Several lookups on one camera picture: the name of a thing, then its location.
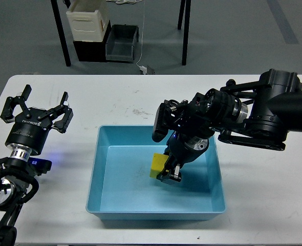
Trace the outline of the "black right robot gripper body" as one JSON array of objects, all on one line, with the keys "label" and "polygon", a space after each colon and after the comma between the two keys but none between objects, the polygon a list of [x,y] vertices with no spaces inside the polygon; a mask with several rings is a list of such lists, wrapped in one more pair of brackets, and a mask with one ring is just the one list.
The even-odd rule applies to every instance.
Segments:
[{"label": "black right robot gripper body", "polygon": [[184,164],[196,160],[208,147],[208,139],[173,133],[167,141],[167,148],[164,150],[164,154],[169,156],[164,168],[172,169],[176,165],[180,165],[182,168]]}]

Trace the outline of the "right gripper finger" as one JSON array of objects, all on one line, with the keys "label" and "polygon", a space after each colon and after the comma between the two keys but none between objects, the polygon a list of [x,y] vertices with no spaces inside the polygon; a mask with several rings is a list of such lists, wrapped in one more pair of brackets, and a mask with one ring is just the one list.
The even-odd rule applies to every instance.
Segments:
[{"label": "right gripper finger", "polygon": [[182,174],[180,172],[180,165],[176,165],[172,169],[164,168],[158,175],[157,179],[165,184],[175,184],[181,182]]}]

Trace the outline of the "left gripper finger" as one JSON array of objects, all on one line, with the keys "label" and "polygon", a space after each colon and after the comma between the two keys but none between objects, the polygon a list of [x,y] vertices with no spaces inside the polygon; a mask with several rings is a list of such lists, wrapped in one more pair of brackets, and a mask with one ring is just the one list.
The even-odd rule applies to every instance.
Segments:
[{"label": "left gripper finger", "polygon": [[15,97],[11,97],[11,96],[7,97],[2,113],[0,115],[0,118],[5,123],[8,124],[15,121],[15,116],[13,115],[13,111],[17,105],[20,106],[26,118],[31,118],[32,115],[30,113],[30,110],[26,106],[26,101],[31,91],[32,91],[31,86],[26,85],[21,95]]},{"label": "left gripper finger", "polygon": [[37,116],[40,127],[45,131],[55,129],[59,133],[65,133],[73,117],[73,110],[68,104],[68,93],[64,92],[58,106],[51,108]]}]

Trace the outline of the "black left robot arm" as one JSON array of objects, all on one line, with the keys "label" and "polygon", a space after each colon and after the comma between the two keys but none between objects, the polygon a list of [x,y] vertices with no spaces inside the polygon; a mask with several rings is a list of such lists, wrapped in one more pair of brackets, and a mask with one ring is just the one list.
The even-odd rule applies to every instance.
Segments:
[{"label": "black left robot arm", "polygon": [[68,93],[64,92],[59,105],[49,110],[26,106],[31,86],[26,85],[21,95],[8,97],[0,118],[13,127],[5,145],[11,155],[0,158],[0,245],[14,245],[17,229],[15,222],[24,205],[37,193],[36,176],[50,171],[52,163],[39,159],[51,129],[65,133],[73,117],[66,104]]}]

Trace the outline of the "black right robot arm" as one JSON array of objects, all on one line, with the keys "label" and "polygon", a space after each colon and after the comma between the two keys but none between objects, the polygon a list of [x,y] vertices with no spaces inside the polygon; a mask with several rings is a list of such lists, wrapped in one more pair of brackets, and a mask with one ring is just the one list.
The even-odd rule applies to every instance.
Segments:
[{"label": "black right robot arm", "polygon": [[215,132],[228,144],[282,151],[291,131],[302,132],[302,83],[294,72],[271,69],[258,81],[231,79],[190,101],[165,100],[157,109],[152,139],[166,139],[166,160],[154,176],[180,182],[181,168],[208,149]]}]

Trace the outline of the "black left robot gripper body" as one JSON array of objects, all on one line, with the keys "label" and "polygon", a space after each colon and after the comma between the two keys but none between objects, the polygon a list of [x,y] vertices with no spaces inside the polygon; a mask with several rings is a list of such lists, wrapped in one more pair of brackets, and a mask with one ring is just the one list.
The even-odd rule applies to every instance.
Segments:
[{"label": "black left robot gripper body", "polygon": [[52,120],[48,117],[42,118],[46,110],[30,108],[30,118],[26,113],[15,117],[15,123],[5,141],[5,146],[12,147],[21,145],[32,149],[31,155],[40,155],[51,130]]}]

